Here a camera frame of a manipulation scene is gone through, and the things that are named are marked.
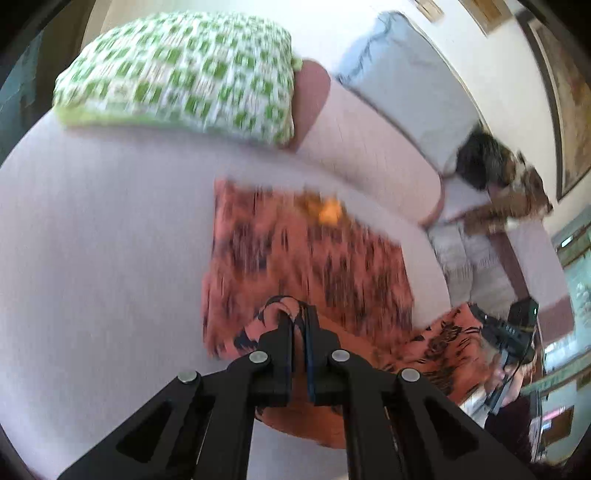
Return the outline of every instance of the metal screw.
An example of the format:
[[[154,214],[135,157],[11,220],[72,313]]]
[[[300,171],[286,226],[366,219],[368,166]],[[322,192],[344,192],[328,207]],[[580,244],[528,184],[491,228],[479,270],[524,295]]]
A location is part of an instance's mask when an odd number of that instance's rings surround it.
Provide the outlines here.
[[[254,364],[261,364],[261,363],[267,361],[267,358],[269,358],[269,355],[267,355],[262,350],[255,350],[253,353],[248,355],[248,358]]]
[[[184,384],[191,383],[196,380],[197,372],[195,370],[187,370],[186,372],[180,372],[177,378]]]
[[[421,378],[421,374],[414,368],[405,368],[402,370],[401,376],[407,382],[416,382],[419,378]]]
[[[335,362],[346,362],[351,358],[351,355],[347,350],[335,350],[331,356]]]

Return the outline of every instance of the wall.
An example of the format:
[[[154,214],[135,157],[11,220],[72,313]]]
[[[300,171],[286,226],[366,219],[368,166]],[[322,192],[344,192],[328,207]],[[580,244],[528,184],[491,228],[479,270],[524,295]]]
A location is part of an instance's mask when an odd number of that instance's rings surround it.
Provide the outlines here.
[[[517,0],[506,0],[513,11]],[[470,90],[495,135],[535,165],[554,204],[545,227],[552,235],[591,200],[591,175],[556,202],[556,150],[546,92],[516,20],[485,37],[458,0],[436,0],[445,17],[431,24],[409,0],[112,0],[103,31],[152,12],[237,10],[263,15],[290,30],[294,49],[329,71],[348,47],[371,30],[380,11],[411,18],[447,57]]]
[[[542,412],[548,413],[560,407],[574,405],[573,424],[570,436],[548,447],[548,460],[559,462],[573,453],[591,423],[591,384],[577,391],[577,382],[573,381],[548,395],[542,402]]]

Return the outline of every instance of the folded blanket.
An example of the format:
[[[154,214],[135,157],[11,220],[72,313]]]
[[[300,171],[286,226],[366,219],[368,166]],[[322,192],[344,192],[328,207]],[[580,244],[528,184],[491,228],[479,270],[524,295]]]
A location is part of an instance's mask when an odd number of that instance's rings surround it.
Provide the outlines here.
[[[275,295],[315,305],[380,348],[412,337],[413,295],[399,245],[346,215],[320,223],[310,215],[309,195],[217,181],[215,196],[202,295],[210,353],[223,355],[227,339]]]
[[[321,445],[345,448],[340,411],[334,407],[314,407],[307,399],[301,306],[297,300],[271,299],[239,333],[227,338],[218,351],[228,359],[252,352],[263,333],[277,328],[279,312],[288,314],[295,326],[291,401],[286,408],[258,409],[256,416],[281,432],[313,439]],[[461,403],[491,374],[482,349],[482,325],[472,316],[467,304],[449,311],[425,331],[416,332],[414,338],[392,352],[376,348],[325,316],[319,315],[319,322],[321,328],[339,336],[342,348],[364,357],[374,368],[392,373],[406,367],[415,368],[456,403]]]

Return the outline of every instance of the painting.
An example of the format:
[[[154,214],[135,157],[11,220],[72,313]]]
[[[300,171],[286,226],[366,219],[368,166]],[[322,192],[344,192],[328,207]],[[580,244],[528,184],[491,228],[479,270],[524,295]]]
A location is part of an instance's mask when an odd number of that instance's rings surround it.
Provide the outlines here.
[[[505,23],[513,14],[504,0],[460,0],[485,35]]]
[[[571,55],[530,12],[517,17],[544,80],[556,140],[560,201],[591,170],[591,88]]]

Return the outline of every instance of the black plush toy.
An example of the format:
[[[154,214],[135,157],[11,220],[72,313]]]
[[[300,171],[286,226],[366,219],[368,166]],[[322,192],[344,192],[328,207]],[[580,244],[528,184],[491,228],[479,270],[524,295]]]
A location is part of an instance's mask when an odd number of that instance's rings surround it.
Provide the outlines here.
[[[457,152],[456,173],[477,190],[486,184],[508,186],[515,176],[513,152],[477,125]]]

